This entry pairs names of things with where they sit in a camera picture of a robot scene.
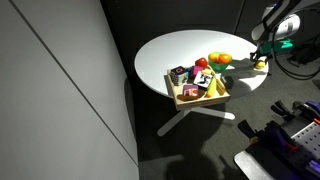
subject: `orange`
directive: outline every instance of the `orange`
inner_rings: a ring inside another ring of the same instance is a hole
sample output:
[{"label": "orange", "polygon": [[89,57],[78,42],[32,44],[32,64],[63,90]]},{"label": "orange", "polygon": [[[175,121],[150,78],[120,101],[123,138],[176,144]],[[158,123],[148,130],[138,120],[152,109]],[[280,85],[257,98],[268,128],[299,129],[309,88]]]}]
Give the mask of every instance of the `orange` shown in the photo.
[{"label": "orange", "polygon": [[218,59],[219,59],[219,55],[220,55],[219,53],[210,53],[209,56],[208,56],[208,59],[211,62],[217,63]]},{"label": "orange", "polygon": [[228,54],[220,54],[217,63],[218,64],[228,64],[231,61],[231,56]]}]

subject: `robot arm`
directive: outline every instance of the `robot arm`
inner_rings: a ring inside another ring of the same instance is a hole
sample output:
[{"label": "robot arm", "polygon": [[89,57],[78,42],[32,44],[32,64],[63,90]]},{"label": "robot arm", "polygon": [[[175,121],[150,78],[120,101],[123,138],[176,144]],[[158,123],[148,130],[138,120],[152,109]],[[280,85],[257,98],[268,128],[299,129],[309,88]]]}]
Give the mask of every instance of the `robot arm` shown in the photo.
[{"label": "robot arm", "polygon": [[[274,40],[283,39],[296,33],[300,26],[300,18],[295,12],[320,2],[320,0],[279,0],[266,8],[262,21],[252,30],[252,39],[257,43],[257,51],[250,53],[253,62],[261,56],[270,57],[272,37]],[[290,40],[276,42],[275,51],[287,52],[292,49]]]},{"label": "robot arm", "polygon": [[252,39],[258,44],[268,42],[273,29],[288,18],[290,14],[318,2],[320,0],[280,0],[273,5],[272,10],[252,30]]}]

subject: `cable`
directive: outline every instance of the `cable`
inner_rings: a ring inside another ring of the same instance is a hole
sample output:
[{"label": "cable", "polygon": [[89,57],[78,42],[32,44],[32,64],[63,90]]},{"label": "cable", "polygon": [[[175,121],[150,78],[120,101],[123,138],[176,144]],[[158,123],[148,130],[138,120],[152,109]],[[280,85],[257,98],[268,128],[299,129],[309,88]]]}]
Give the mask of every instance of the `cable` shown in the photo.
[{"label": "cable", "polygon": [[[315,9],[315,8],[313,8],[313,9],[311,9],[311,8],[310,8],[310,9],[301,9],[301,10],[296,11],[296,12],[300,12],[300,11],[316,11],[317,13],[320,13],[320,9]],[[274,46],[275,46],[275,45],[274,45],[274,44],[275,44],[275,35],[276,35],[277,30],[278,30],[278,26],[279,26],[279,25],[277,25],[277,26],[273,29],[273,31],[272,31],[273,34],[272,34],[272,42],[271,42],[271,53],[272,53],[272,56],[273,56],[276,64],[279,66],[279,68],[280,68],[286,75],[288,75],[289,77],[291,77],[291,78],[293,78],[293,79],[296,79],[296,80],[309,80],[309,79],[314,78],[316,75],[318,75],[319,72],[320,72],[320,67],[319,67],[318,70],[315,71],[314,73],[311,73],[311,74],[308,74],[308,75],[304,75],[304,74],[297,74],[297,73],[291,72],[291,71],[289,71],[288,69],[286,69],[285,67],[283,67],[283,66],[280,64],[280,62],[279,62],[279,60],[278,60],[278,58],[277,58],[276,52],[275,52],[275,50],[274,50]],[[313,40],[313,43],[316,42],[316,40],[318,39],[319,35],[320,35],[320,34],[318,34],[318,35],[315,37],[315,39]]]}]

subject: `red component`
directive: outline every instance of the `red component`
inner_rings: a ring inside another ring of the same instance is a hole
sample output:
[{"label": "red component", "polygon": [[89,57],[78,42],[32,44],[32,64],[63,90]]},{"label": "red component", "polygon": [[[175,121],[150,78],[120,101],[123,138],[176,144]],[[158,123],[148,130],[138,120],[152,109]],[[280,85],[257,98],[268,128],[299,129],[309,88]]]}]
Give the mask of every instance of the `red component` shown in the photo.
[{"label": "red component", "polygon": [[176,72],[179,74],[179,73],[181,73],[183,71],[183,69],[182,68],[178,68],[178,69],[176,69]]},{"label": "red component", "polygon": [[315,122],[316,124],[320,125],[320,120],[317,118],[313,118],[313,122]]},{"label": "red component", "polygon": [[195,65],[206,68],[208,66],[208,61],[206,60],[206,58],[202,57],[202,58],[196,60]]},{"label": "red component", "polygon": [[286,148],[290,151],[290,152],[293,152],[293,151],[296,151],[298,149],[298,146],[293,146],[291,144],[286,144]]}]

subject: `wooden tray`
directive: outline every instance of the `wooden tray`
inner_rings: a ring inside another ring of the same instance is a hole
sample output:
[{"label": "wooden tray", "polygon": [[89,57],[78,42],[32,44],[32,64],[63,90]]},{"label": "wooden tray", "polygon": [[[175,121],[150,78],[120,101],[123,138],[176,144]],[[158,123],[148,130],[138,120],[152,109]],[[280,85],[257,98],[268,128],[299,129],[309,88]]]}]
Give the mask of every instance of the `wooden tray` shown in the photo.
[{"label": "wooden tray", "polygon": [[182,91],[183,91],[183,85],[185,84],[193,84],[193,79],[188,79],[188,81],[180,86],[175,86],[173,82],[171,81],[170,77],[170,69],[167,70],[167,85],[169,94],[173,96],[176,109],[178,111],[180,110],[188,110],[194,107],[202,107],[202,106],[209,106],[209,105],[214,105],[214,104],[221,104],[229,101],[230,99],[230,94],[225,91],[224,94],[220,95],[217,90],[214,93],[214,96],[211,98],[205,97],[206,94],[206,89],[199,88],[199,99],[192,100],[192,101],[183,101],[182,100]]}]

